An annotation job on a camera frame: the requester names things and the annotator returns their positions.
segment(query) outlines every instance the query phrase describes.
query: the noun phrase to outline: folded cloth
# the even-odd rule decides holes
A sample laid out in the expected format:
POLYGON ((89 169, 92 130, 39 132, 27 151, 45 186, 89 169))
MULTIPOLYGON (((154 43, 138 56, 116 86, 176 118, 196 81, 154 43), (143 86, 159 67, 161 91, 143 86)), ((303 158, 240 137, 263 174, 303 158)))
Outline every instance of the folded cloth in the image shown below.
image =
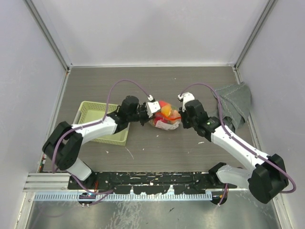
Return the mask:
MULTIPOLYGON (((251 92, 245 83, 232 84, 216 89, 223 108, 223 120, 230 129, 235 131, 248 120, 251 107, 251 92)), ((210 116, 218 116, 218 110, 210 116)))

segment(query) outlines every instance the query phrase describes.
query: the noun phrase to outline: yellow plastic basket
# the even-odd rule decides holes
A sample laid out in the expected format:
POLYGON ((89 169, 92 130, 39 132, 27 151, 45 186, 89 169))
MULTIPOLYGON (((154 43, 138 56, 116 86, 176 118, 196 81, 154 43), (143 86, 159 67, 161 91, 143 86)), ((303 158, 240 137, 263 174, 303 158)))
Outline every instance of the yellow plastic basket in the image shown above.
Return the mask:
MULTIPOLYGON (((115 104, 109 104, 108 113, 115 111, 117 106, 118 105, 115 104)), ((75 116, 73 123, 83 124, 103 118, 105 114, 105 109, 106 109, 106 104, 104 103, 83 101, 80 105, 80 108, 78 109, 78 112, 75 116)), ((128 124, 126 129, 122 130, 119 133, 116 133, 114 135, 106 135, 106 136, 98 137, 92 141, 124 146, 126 145, 126 141, 127 141, 129 125, 130 124, 128 124)))

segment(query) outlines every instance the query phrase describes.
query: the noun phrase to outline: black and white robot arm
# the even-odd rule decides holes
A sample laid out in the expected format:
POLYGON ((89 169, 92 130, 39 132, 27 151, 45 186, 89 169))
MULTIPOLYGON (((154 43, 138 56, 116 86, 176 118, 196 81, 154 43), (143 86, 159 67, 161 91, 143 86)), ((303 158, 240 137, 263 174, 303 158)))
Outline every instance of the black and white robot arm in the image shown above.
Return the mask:
POLYGON ((284 161, 279 155, 269 156, 254 148, 225 125, 224 127, 230 134, 228 135, 221 126, 220 120, 217 117, 208 117, 202 104, 191 93, 179 95, 178 99, 183 103, 179 109, 183 127, 194 128, 198 135, 226 150, 245 167, 245 169, 234 168, 226 163, 219 163, 209 170, 212 182, 234 184, 249 189, 253 196, 262 203, 269 202, 288 186, 288 179, 284 175, 258 158, 260 155, 285 171, 284 161), (233 138, 257 155, 251 154, 246 147, 241 146, 233 138))
POLYGON ((52 159, 59 139, 67 131, 75 129, 64 138, 66 143, 60 143, 55 157, 55 165, 62 171, 68 171, 90 187, 96 177, 95 173, 78 158, 80 147, 97 137, 113 135, 124 130, 129 122, 140 122, 142 125, 147 123, 156 112, 160 111, 159 103, 152 96, 148 100, 139 104, 138 98, 127 96, 116 111, 107 114, 105 119, 99 123, 97 123, 98 120, 75 125, 61 122, 54 129, 42 150, 52 159))

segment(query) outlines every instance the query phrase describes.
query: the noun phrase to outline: white wall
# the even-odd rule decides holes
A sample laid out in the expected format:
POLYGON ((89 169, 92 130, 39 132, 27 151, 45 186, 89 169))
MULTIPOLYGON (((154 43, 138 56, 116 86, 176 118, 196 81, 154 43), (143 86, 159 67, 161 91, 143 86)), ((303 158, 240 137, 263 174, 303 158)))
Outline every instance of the white wall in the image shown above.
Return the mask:
POLYGON ((240 67, 253 98, 263 149, 285 160, 297 191, 284 195, 295 228, 304 228, 305 1, 279 0, 240 67))
POLYGON ((23 1, 2 1, 0 30, 0 228, 11 229, 65 72, 23 1))
POLYGON ((226 65, 236 63, 267 0, 33 2, 74 66, 226 65))

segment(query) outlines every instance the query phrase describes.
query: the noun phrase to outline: perforated metal strip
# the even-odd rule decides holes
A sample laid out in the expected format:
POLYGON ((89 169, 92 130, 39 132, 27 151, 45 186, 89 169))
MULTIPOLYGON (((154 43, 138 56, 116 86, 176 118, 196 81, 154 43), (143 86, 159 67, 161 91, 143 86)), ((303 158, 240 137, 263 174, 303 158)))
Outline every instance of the perforated metal strip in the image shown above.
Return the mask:
MULTIPOLYGON (((78 201, 79 193, 64 193, 64 192, 40 192, 36 193, 34 201, 78 201)), ((98 195, 96 199, 102 198, 104 195, 98 195)), ((146 194, 110 194, 103 201, 192 201, 192 200, 212 200, 211 191, 206 191, 205 194, 181 194, 175 195, 174 193, 146 195, 146 194)), ((82 199, 81 201, 94 201, 92 199, 82 199)))

